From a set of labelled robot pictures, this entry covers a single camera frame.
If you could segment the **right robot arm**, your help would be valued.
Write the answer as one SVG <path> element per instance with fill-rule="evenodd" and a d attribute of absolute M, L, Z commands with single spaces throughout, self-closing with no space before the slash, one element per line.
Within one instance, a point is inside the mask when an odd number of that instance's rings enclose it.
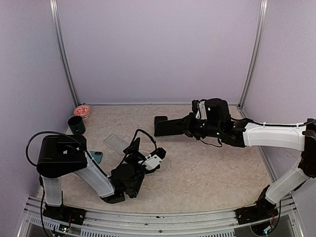
<path fill-rule="evenodd" d="M 173 133 L 197 140 L 214 137 L 232 147 L 300 152 L 299 160 L 261 192 L 252 209 L 257 219 L 265 218 L 284 196 L 316 176 L 316 121 L 312 118 L 297 124 L 235 119 L 225 100 L 213 98 L 192 101 L 192 111 L 170 123 Z"/>

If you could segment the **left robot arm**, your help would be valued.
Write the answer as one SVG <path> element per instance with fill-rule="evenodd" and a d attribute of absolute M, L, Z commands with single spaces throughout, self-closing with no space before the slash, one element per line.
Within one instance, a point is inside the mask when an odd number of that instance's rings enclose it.
<path fill-rule="evenodd" d="M 106 203 L 125 201 L 125 196 L 136 198 L 147 169 L 138 159 L 141 154 L 133 152 L 127 162 L 118 165 L 107 175 L 86 151 L 86 138 L 82 135 L 48 135 L 41 143 L 37 171 L 45 191 L 45 201 L 50 212 L 63 220 L 69 208 L 63 204 L 60 178 L 74 173 L 86 182 Z"/>

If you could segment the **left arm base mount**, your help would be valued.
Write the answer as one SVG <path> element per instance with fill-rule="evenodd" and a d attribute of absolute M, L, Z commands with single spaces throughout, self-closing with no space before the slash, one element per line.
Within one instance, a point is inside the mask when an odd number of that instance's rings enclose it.
<path fill-rule="evenodd" d="M 83 225 L 86 210 L 66 205 L 46 206 L 43 211 L 45 217 L 68 224 Z"/>

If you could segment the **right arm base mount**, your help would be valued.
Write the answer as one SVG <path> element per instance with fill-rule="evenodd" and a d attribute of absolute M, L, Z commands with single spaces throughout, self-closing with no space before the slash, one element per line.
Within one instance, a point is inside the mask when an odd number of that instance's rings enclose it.
<path fill-rule="evenodd" d="M 252 205 L 242 207 L 235 210 L 237 221 L 239 225 L 248 224 L 278 216 L 276 205 L 272 206 L 257 206 Z"/>

